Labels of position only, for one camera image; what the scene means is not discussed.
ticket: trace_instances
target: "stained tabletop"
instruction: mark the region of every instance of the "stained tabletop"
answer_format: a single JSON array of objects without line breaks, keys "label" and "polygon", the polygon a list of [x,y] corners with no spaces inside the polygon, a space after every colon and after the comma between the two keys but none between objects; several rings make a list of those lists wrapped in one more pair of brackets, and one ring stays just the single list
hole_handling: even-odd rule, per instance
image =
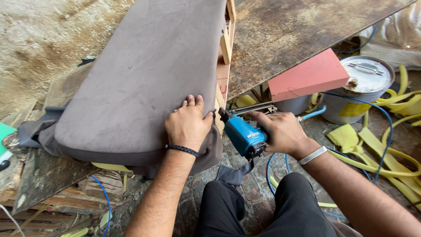
[{"label": "stained tabletop", "polygon": [[235,0],[228,100],[415,2]]}]

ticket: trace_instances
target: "silver bangle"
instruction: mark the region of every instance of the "silver bangle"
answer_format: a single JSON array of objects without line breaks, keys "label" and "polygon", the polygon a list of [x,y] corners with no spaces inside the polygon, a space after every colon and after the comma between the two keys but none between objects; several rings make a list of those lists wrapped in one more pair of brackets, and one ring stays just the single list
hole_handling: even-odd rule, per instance
[{"label": "silver bangle", "polygon": [[318,157],[319,155],[321,155],[322,153],[326,152],[328,149],[325,146],[322,146],[321,148],[313,151],[311,154],[309,154],[308,156],[302,158],[301,160],[298,161],[298,163],[300,163],[300,165],[304,165],[305,163],[311,161],[312,159]]}]

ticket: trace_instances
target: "yellow label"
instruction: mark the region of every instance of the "yellow label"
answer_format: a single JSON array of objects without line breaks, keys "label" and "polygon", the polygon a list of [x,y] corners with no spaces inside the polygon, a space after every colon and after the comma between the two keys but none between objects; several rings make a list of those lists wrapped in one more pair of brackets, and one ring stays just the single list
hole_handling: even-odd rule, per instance
[{"label": "yellow label", "polygon": [[340,116],[343,117],[353,117],[362,115],[367,110],[371,108],[371,105],[369,104],[351,104],[347,103],[339,113]]}]

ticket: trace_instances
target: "pink foam block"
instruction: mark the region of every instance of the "pink foam block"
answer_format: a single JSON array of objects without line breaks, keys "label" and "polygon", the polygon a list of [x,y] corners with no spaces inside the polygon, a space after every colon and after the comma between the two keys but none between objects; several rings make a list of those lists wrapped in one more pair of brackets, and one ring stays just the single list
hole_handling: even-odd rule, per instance
[{"label": "pink foam block", "polygon": [[347,84],[349,75],[331,49],[269,80],[272,101],[327,91]]}]

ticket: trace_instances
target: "black pants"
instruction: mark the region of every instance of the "black pants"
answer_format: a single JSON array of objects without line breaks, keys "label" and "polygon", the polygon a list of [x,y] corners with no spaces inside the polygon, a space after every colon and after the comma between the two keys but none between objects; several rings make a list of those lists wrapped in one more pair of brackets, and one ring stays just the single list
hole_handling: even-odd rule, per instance
[{"label": "black pants", "polygon": [[[303,175],[286,175],[276,190],[275,202],[274,220],[258,236],[336,237]],[[195,236],[245,236],[239,223],[244,214],[244,199],[237,190],[225,182],[211,181],[203,191]]]}]

